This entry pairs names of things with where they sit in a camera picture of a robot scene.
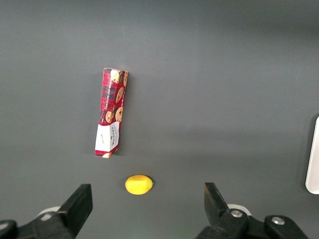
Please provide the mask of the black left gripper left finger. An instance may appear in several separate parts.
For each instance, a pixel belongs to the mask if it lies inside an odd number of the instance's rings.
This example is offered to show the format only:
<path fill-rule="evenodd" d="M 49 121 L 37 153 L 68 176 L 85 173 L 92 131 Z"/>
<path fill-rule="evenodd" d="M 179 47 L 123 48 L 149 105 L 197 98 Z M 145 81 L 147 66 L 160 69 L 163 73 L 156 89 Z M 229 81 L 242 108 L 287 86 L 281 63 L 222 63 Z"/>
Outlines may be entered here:
<path fill-rule="evenodd" d="M 18 226 L 14 220 L 0 222 L 2 239 L 74 239 L 93 209 L 90 184 L 80 185 L 62 204 L 43 210 L 31 222 Z"/>

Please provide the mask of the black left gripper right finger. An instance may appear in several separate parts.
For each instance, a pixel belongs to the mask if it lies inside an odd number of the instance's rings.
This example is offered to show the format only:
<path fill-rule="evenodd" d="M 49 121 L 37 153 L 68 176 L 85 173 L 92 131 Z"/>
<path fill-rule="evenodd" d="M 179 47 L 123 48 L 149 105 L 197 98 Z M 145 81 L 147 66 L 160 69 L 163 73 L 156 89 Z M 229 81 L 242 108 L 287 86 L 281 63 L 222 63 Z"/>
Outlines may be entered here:
<path fill-rule="evenodd" d="M 290 218 L 282 215 L 255 219 L 243 206 L 227 204 L 214 183 L 205 183 L 204 206 L 210 226 L 198 239 L 306 239 Z"/>

